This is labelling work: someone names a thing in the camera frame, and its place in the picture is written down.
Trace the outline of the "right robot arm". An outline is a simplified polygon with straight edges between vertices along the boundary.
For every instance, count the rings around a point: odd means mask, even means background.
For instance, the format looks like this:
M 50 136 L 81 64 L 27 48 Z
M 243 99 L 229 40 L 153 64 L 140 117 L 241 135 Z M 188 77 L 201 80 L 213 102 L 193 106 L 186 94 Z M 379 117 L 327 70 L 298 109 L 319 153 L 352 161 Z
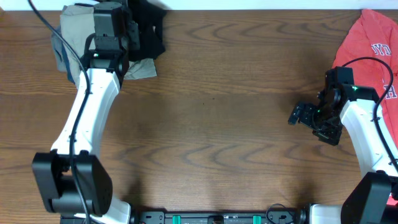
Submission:
M 375 89 L 340 84 L 318 97 L 318 105 L 298 102 L 288 123 L 305 125 L 332 146 L 346 129 L 361 181 L 342 205 L 311 204 L 300 211 L 296 223 L 397 223 L 397 148 L 377 107 Z

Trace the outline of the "black polo shirt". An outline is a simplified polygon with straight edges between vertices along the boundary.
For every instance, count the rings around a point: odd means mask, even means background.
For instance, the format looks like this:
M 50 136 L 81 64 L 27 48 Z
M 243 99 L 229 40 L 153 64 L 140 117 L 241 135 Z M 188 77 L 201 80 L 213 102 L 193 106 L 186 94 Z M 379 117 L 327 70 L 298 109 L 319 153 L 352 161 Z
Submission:
M 156 59 L 165 52 L 163 44 L 163 19 L 166 10 L 151 4 L 147 0 L 128 0 L 132 19 L 138 25 L 139 50 L 131 50 L 129 60 L 132 62 L 147 58 Z

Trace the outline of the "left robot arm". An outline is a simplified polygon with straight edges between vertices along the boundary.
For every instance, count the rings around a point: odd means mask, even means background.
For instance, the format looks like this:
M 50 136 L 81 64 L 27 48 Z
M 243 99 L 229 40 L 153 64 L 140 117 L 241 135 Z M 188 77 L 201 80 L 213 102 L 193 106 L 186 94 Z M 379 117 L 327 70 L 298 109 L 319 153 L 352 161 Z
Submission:
M 93 6 L 93 20 L 83 53 L 75 55 L 80 81 L 68 119 L 49 152 L 34 156 L 32 171 L 44 208 L 62 223 L 135 223 L 100 162 L 106 120 L 129 69 L 129 8 L 102 1 Z

